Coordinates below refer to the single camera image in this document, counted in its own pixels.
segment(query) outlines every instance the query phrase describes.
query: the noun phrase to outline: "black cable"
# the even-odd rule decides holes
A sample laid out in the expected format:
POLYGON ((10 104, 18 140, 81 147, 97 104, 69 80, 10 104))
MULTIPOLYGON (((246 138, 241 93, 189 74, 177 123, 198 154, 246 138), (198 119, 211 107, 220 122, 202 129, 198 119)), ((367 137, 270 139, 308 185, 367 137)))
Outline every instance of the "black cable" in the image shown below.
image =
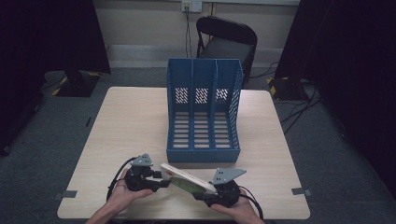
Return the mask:
POLYGON ((276 64, 276 63, 271 63, 270 64, 270 67, 267 69, 267 71, 265 71, 264 73, 262 73, 262 74, 260 74, 260 75, 257 75, 257 76, 254 76, 254 77, 249 77, 249 78, 255 78, 255 77, 265 77, 265 76, 268 76, 268 75, 270 75, 270 74, 273 74, 275 71, 272 71, 272 72, 270 72, 270 70, 271 70, 271 68, 272 68, 272 66, 274 65, 274 64, 276 64))
POLYGON ((247 195, 245 195, 245 194, 239 194, 240 197, 247 198, 247 199, 249 199, 251 202, 254 203, 254 205, 255 205, 256 208, 257 208, 257 211, 259 212, 259 217, 260 217, 260 219, 261 219, 262 221, 264 221, 264 215, 263 215, 263 213, 262 213, 262 207, 261 207, 260 204, 257 202, 257 200, 256 200, 256 198, 254 197, 253 193, 252 193, 250 190, 248 190, 247 188, 243 187, 243 186, 239 186, 239 188, 246 190, 246 191, 251 195, 251 197, 249 197, 249 196, 247 196, 247 195))
POLYGON ((317 89, 318 89, 318 86, 315 87, 314 93, 312 93, 312 96, 311 96, 311 98, 309 99, 309 101, 308 101, 308 103, 306 104, 306 106, 305 106, 302 110, 300 110, 300 112, 299 112, 300 114, 299 114, 299 115, 297 116, 297 118, 291 123, 291 125, 289 126, 289 128, 287 128, 286 131, 283 132, 283 134, 286 135, 286 133, 288 133, 288 131, 290 130, 290 128, 295 124, 295 122, 297 122, 297 120, 298 120, 298 119, 300 118, 300 116, 305 112, 306 109, 308 109, 309 107, 311 107, 311 106, 313 106, 313 105, 316 105, 316 104, 320 101, 320 99, 319 99, 319 100, 317 100, 314 104, 311 105, 311 102, 312 102, 313 99, 314 99, 314 96, 315 96, 315 93, 317 92, 317 89))
POLYGON ((212 2, 212 8, 210 8, 210 16, 213 16, 213 7, 214 7, 215 3, 212 2))
POLYGON ((299 104, 294 104, 294 103, 291 103, 291 102, 276 102, 276 103, 274 103, 274 105, 295 105, 295 106, 305 105, 305 104, 306 104, 306 102, 302 102, 302 103, 299 103, 299 104))
MULTIPOLYGON (((321 97, 319 97, 318 100, 317 100, 316 102, 314 102, 312 105, 310 105, 308 108, 310 108, 310 107, 313 106, 313 105, 316 105, 317 103, 320 102, 320 100, 321 100, 321 97)), ((299 113, 302 112, 303 110, 305 110, 305 108, 303 108, 303 109, 301 109, 301 110, 299 110, 299 111, 297 111, 297 112, 295 112, 295 113, 293 113, 293 114, 290 114, 287 118, 282 119, 282 120, 280 121, 280 124, 283 125, 286 121, 288 121, 288 120, 291 119, 292 117, 296 116, 297 114, 299 114, 299 113)))
POLYGON ((64 75, 62 76, 62 78, 61 78, 60 80, 58 80, 58 81, 56 81, 56 82, 54 82, 54 83, 52 83, 52 84, 49 84, 48 86, 42 87, 42 88, 40 89, 40 91, 43 91, 44 89, 47 89, 47 88, 49 88, 49 87, 51 87, 51 86, 53 86, 53 85, 55 85, 55 84, 60 83, 62 80, 64 80, 65 77, 66 77, 66 72, 64 71, 64 75))
POLYGON ((124 166, 126 166, 126 164, 128 164, 130 161, 133 161, 134 159, 136 159, 136 157, 133 157, 131 159, 129 159, 128 161, 126 161, 121 168, 119 169, 119 171, 117 172, 116 176, 114 176, 113 181, 111 181, 110 186, 108 186, 108 192, 107 192, 107 196, 106 196, 106 201, 110 198, 111 194, 113 193, 113 189, 114 186, 117 184, 117 177, 120 175, 121 171, 123 170, 124 166))
MULTIPOLYGON (((303 103, 300 103, 299 105, 308 105, 309 103, 308 102, 303 102, 303 103)), ((293 112, 294 112, 294 110, 299 106, 299 105, 295 105, 292 109, 291 109, 291 111, 289 112, 289 115, 290 114, 292 114, 293 112)))
POLYGON ((255 198, 254 195, 250 192, 250 190, 248 190, 247 188, 245 188, 245 187, 243 187, 243 186, 239 186, 239 188, 244 189, 245 191, 247 191, 247 192, 251 195, 251 197, 254 199, 254 201, 257 202, 256 198, 255 198))
POLYGON ((259 204, 258 202, 256 202, 254 199, 252 199, 251 197, 249 197, 249 196, 247 196, 247 195, 245 195, 245 194, 239 194, 239 197, 243 197, 243 198, 249 199, 251 202, 253 202, 254 205, 255 205, 256 208, 257 208, 257 211, 259 212, 259 218, 260 218, 262 221, 264 221, 264 215, 263 215, 263 213, 262 213, 262 207, 260 206, 260 204, 259 204))
POLYGON ((186 30, 186 57, 189 58, 189 53, 187 50, 187 42, 190 42, 190 57, 192 58, 192 49, 191 49, 191 34, 190 34, 190 17, 189 17, 189 8, 184 7, 186 12, 186 19, 187 19, 187 30, 186 30))

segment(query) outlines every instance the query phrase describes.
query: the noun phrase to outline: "plastic desk organizer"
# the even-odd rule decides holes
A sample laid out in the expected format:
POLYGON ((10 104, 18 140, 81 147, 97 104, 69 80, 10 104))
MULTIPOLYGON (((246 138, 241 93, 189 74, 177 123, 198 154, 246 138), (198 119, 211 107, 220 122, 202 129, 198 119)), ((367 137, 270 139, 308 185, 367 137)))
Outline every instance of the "plastic desk organizer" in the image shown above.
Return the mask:
POLYGON ((169 162, 236 162, 242 81, 239 60, 168 61, 169 162))

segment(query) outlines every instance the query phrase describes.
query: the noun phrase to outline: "wrist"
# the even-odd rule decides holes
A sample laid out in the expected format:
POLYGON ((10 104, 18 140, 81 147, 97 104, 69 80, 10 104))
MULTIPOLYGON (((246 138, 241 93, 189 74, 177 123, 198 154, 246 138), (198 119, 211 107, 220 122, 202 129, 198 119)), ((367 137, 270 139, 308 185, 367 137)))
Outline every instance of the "wrist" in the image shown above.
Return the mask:
POLYGON ((118 214, 114 206, 105 203, 93 216, 87 221, 87 224, 105 224, 118 214))
POLYGON ((113 204, 111 202, 105 203, 105 205, 103 205, 103 209, 104 209, 104 212, 107 215, 109 215, 111 218, 115 217, 120 212, 120 209, 117 207, 117 205, 113 204))
POLYGON ((257 216, 246 216, 246 217, 235 217, 234 220, 238 224, 265 224, 259 217, 257 216))

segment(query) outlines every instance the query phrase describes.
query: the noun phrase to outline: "gray carpet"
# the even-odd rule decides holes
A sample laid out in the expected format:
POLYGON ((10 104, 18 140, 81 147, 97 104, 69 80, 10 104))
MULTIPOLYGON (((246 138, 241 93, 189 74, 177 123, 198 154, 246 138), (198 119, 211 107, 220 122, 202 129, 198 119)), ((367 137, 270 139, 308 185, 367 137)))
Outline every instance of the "gray carpet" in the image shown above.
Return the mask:
MULTIPOLYGON (((254 68, 252 75, 264 71, 254 68)), ((0 158, 0 223, 84 223, 59 219, 60 201, 52 197, 66 189, 107 89, 165 87, 165 74, 166 68, 114 68, 99 79, 91 98, 51 96, 56 85, 44 89, 39 110, 10 145, 10 155, 0 158)), ((45 86, 62 75, 47 73, 45 86)), ((252 78, 245 89, 268 90, 265 77, 252 78)), ((306 91, 311 95, 314 87, 307 85, 306 91)), ((304 107, 297 105, 301 102, 274 103, 280 120, 304 107)), ((292 122, 284 123, 284 130, 292 122)), ((303 187, 313 192, 307 198, 311 217, 275 223, 396 223, 396 202, 345 140, 325 104, 307 109, 286 139, 303 187)))

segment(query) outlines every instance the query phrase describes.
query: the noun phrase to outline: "human hand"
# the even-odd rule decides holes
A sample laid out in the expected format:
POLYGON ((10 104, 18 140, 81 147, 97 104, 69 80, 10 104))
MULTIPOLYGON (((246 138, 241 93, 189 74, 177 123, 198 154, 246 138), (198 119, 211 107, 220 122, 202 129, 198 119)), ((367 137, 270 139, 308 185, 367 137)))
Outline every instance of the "human hand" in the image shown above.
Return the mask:
MULTIPOLYGON (((243 189, 241 189, 241 194, 247 195, 243 189)), ((210 208, 232 217, 239 224, 264 223, 257 216, 247 198, 239 197, 238 202, 230 208, 224 207, 220 204, 212 204, 210 208)))
POLYGON ((106 204, 111 205, 117 214, 127 208, 134 200, 144 198, 152 194, 151 189, 130 191, 124 180, 127 172, 128 169, 124 169, 122 171, 120 179, 117 181, 117 185, 114 187, 113 193, 106 202, 106 204))
POLYGON ((151 189, 142 189, 139 191, 130 191, 123 179, 128 172, 124 169, 113 189, 113 193, 99 210, 87 221, 87 223, 107 223, 111 218, 116 216, 127 208, 134 200, 144 198, 152 194, 151 189))

